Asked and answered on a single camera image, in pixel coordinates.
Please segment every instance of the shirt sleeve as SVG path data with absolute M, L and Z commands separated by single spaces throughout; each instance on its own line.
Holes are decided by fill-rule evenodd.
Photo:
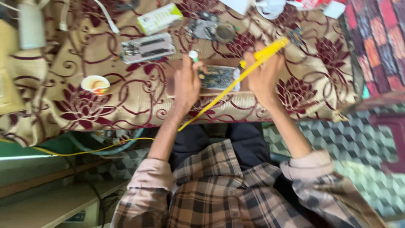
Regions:
M 111 227 L 162 227 L 167 218 L 167 194 L 174 178 L 167 162 L 145 159 L 115 209 Z
M 333 172 L 328 151 L 313 151 L 281 163 L 280 168 L 293 181 L 300 203 L 333 227 L 387 227 L 353 183 Z

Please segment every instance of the floral tablecloth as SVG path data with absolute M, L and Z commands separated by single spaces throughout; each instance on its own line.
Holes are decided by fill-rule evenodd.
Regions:
M 44 9 L 48 46 L 10 56 L 10 71 L 27 109 L 0 117 L 1 134 L 22 146 L 33 146 L 65 131 L 132 129 L 163 123 L 173 103 L 166 97 L 167 59 L 198 50 L 203 58 L 242 58 L 256 41 L 271 42 L 289 28 L 301 26 L 304 44 L 281 51 L 286 62 L 276 91 L 295 119 L 341 121 L 340 111 L 354 104 L 351 57 L 338 21 L 321 12 L 297 12 L 286 5 L 275 20 L 264 19 L 255 8 L 240 15 L 217 0 L 173 0 L 185 19 L 167 29 L 177 54 L 153 62 L 126 65 L 116 60 L 119 43 L 145 36 L 136 18 L 156 9 L 155 0 L 141 0 L 134 10 L 116 11 L 114 0 L 101 0 L 120 34 L 110 30 L 93 0 L 71 0 L 69 32 L 58 30 L 63 1 L 51 1 Z M 193 39 L 185 25 L 206 10 L 239 28 L 234 43 Z M 80 88 L 89 75 L 106 77 L 111 87 L 105 96 Z M 195 116 L 214 97 L 201 97 L 185 120 Z M 271 121 L 252 94 L 228 95 L 195 123 Z

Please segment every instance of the hand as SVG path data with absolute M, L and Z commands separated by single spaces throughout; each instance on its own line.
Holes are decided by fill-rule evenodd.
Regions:
M 256 43 L 256 52 L 263 48 L 265 48 L 263 43 Z M 244 57 L 246 67 L 250 67 L 256 62 L 253 52 L 246 52 Z M 255 94 L 261 105 L 273 105 L 280 102 L 274 88 L 283 63 L 284 58 L 275 54 L 249 74 L 249 89 Z
M 200 94 L 201 81 L 198 78 L 198 69 L 207 67 L 203 61 L 192 63 L 188 54 L 183 54 L 183 68 L 175 73 L 175 102 L 173 107 L 185 116 L 197 102 Z

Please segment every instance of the yellow wire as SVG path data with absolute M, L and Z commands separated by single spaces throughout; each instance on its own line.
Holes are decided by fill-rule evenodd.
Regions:
M 212 106 L 214 106 L 218 101 L 220 101 L 227 93 L 229 93 L 239 82 L 241 82 L 246 76 L 248 76 L 254 69 L 259 67 L 262 63 L 264 63 L 266 60 L 268 60 L 271 56 L 273 56 L 275 53 L 277 53 L 281 48 L 285 47 L 288 44 L 288 39 L 285 37 L 282 37 L 276 41 L 274 41 L 272 44 L 270 44 L 266 49 L 268 51 L 266 53 L 263 53 L 262 58 L 258 59 L 253 65 L 251 65 L 245 72 L 243 72 L 239 78 L 234 80 L 228 88 L 226 88 L 221 94 L 219 94 L 211 103 L 209 103 L 205 108 L 203 108 L 195 117 L 193 117 L 191 120 L 187 121 L 183 126 L 181 126 L 177 131 L 183 130 L 187 125 L 192 123 L 194 120 L 196 120 L 198 117 L 200 117 L 204 112 L 206 112 L 208 109 L 210 109 Z
M 88 153 L 103 151 L 103 150 L 105 150 L 105 149 L 108 149 L 108 148 L 110 148 L 110 147 L 113 147 L 113 146 L 115 146 L 115 145 L 118 145 L 118 144 L 120 144 L 120 143 L 122 143 L 122 142 L 131 141 L 131 140 L 137 140 L 137 139 L 150 139 L 150 140 L 155 140 L 155 139 L 153 139 L 153 138 L 132 138 L 132 139 L 126 139 L 126 140 L 122 140 L 122 141 L 120 141 L 120 142 L 114 143 L 113 145 L 110 145 L 110 146 L 107 146 L 107 147 L 104 147 L 104 148 L 101 148 L 101 149 L 98 149 L 98 150 L 95 150 L 95 151 L 83 151 L 83 152 L 74 153 L 74 154 L 59 154 L 59 153 L 55 153 L 55 152 L 49 151 L 49 150 L 47 150 L 47 149 L 40 148 L 40 147 L 36 147 L 36 146 L 34 146 L 34 147 L 32 147 L 32 148 L 33 148 L 33 149 L 36 149 L 36 150 L 39 150 L 39 151 L 42 151 L 42 152 L 45 152 L 45 153 L 48 153 L 48 154 L 51 154 L 51 155 L 66 157 L 66 156 L 74 156 L 74 155 L 81 155 L 81 154 L 88 154 Z M 0 139 L 0 142 L 15 143 L 14 141 L 6 140 L 6 139 Z
M 245 70 L 239 78 L 237 78 L 234 82 L 231 83 L 231 85 L 228 86 L 221 94 L 219 94 L 211 103 L 209 103 L 203 110 L 201 110 L 195 117 L 193 117 L 191 120 L 187 121 L 183 126 L 181 126 L 177 131 L 183 130 L 187 125 L 192 123 L 194 120 L 196 120 L 198 117 L 200 117 L 204 112 L 206 112 L 208 109 L 210 109 L 212 106 L 214 106 L 220 99 L 222 99 L 227 93 L 229 93 L 239 82 L 241 82 L 246 76 L 248 76 L 254 69 L 259 67 L 262 63 L 264 63 L 266 60 L 268 60 L 271 56 L 273 56 L 277 51 L 279 51 L 281 48 L 285 47 L 288 44 L 288 39 L 285 37 L 282 37 L 276 41 L 274 41 L 272 44 L 270 44 L 268 47 L 266 47 L 266 52 L 263 53 L 263 56 L 258 59 L 253 65 L 251 65 L 247 70 Z M 98 151 L 103 151 L 105 149 L 108 149 L 110 147 L 113 147 L 115 145 L 118 145 L 122 142 L 126 141 L 131 141 L 131 140 L 138 140 L 138 139 L 150 139 L 150 140 L 155 140 L 153 138 L 133 138 L 133 139 L 127 139 L 127 140 L 122 140 L 120 142 L 114 143 L 111 146 L 107 146 L 98 150 L 94 151 L 83 151 L 79 153 L 74 153 L 74 154 L 59 154 L 55 153 L 52 151 L 49 151 L 47 149 L 43 149 L 40 147 L 32 147 L 33 149 L 51 154 L 51 155 L 56 155 L 56 156 L 74 156 L 74 155 L 81 155 L 81 154 L 88 154 L 88 153 L 93 153 L 93 152 L 98 152 Z M 5 140 L 5 139 L 0 139 L 0 142 L 7 142 L 7 143 L 15 143 L 14 141 L 11 140 Z

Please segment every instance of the man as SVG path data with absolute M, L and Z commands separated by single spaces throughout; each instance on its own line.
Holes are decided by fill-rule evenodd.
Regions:
M 260 43 L 256 51 L 262 48 Z M 245 60 L 252 65 L 253 53 Z M 271 57 L 249 75 L 249 88 L 272 116 L 290 161 L 270 164 L 254 124 L 230 124 L 230 139 L 212 145 L 199 125 L 178 133 L 198 99 L 197 69 L 203 66 L 184 55 L 175 74 L 175 101 L 112 227 L 385 227 L 351 182 L 333 173 L 328 152 L 312 149 L 280 103 L 273 88 L 283 63 L 281 56 Z M 282 175 L 293 181 L 294 194 L 274 188 Z M 296 196 L 301 205 L 293 202 Z

